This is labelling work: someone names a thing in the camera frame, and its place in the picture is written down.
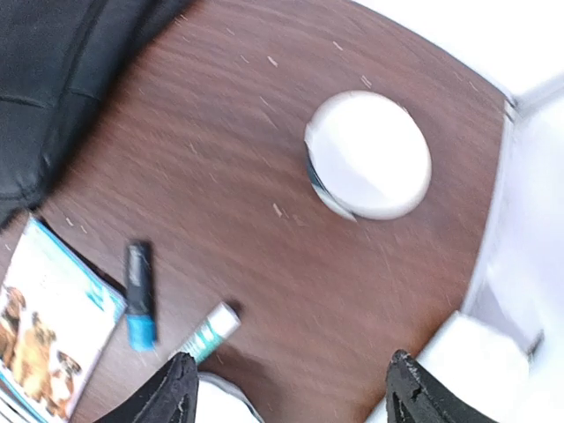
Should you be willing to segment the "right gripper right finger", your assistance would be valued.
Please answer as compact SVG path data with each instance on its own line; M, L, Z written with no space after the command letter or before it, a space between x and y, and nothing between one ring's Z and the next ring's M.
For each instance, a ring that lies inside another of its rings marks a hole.
M494 422L456 397L405 350L391 357L385 399L388 422Z

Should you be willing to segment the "black student bag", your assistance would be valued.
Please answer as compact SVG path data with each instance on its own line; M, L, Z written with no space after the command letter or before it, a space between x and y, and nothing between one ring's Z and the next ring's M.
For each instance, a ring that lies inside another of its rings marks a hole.
M190 1L1 3L1 224L41 205L122 69Z

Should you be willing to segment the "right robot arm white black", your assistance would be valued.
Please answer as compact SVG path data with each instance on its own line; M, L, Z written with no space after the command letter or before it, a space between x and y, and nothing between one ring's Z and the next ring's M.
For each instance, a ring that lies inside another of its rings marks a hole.
M545 331L535 311L455 312L418 357L392 356L371 422L502 422L530 376ZM103 422L261 422L234 384L179 352Z

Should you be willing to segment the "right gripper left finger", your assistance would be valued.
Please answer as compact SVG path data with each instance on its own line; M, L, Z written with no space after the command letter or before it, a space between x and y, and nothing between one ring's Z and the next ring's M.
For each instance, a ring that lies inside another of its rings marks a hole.
M198 384L196 362L188 353L179 352L97 422L194 422Z

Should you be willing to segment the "dog picture book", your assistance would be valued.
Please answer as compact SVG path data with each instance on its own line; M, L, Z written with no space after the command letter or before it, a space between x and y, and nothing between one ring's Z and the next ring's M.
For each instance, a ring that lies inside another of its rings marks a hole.
M124 296L36 218L1 284L1 420L67 422Z

